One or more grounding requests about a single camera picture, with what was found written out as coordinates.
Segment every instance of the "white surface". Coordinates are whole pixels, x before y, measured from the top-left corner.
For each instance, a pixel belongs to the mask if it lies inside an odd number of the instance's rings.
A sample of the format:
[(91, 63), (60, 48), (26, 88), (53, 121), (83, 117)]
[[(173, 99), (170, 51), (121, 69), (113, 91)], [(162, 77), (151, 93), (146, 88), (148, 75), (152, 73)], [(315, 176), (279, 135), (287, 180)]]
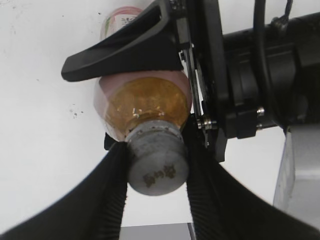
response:
[[(60, 71), (67, 56), (97, 43), (112, 10), (150, 2), (0, 0), (0, 233), (61, 198), (104, 156), (94, 81), (68, 83)], [(285, 1), (268, 2), (268, 19), (282, 14)], [(295, 2), (294, 15), (320, 10), (319, 0)], [(225, 32), (251, 27), (253, 0), (220, 5)], [(271, 202), (283, 140), (278, 129), (231, 140), (224, 166)], [(128, 191), (124, 226), (190, 220), (185, 188), (157, 198)]]

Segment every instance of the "gray bottle cap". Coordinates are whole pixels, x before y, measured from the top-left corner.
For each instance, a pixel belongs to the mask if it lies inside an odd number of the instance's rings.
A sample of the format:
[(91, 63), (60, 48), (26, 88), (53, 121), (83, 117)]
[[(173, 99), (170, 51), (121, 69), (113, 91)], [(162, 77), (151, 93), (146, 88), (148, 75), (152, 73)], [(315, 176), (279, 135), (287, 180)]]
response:
[(131, 158), (128, 181), (137, 192), (164, 195), (187, 180), (187, 149), (176, 125), (163, 120), (144, 122), (125, 140)]

